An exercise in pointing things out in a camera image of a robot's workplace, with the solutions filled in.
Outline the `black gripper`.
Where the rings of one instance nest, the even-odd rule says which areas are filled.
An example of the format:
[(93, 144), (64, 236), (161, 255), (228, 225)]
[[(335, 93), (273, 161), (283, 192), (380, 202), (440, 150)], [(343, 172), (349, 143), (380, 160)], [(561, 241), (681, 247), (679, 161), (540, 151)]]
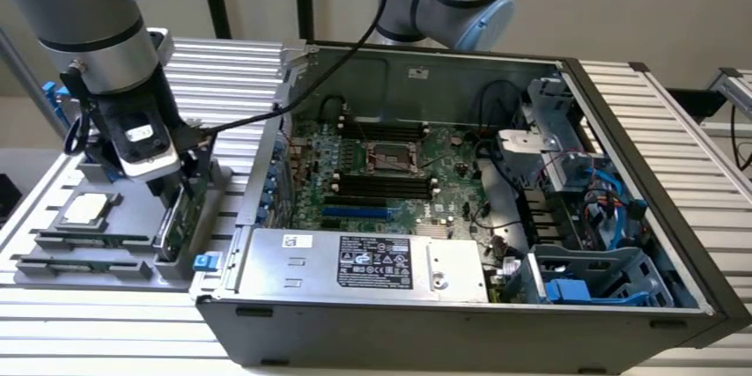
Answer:
[(85, 156), (109, 181), (143, 182), (163, 195), (204, 176), (203, 138), (180, 116), (161, 68), (125, 91), (88, 94), (85, 118), (96, 129)]

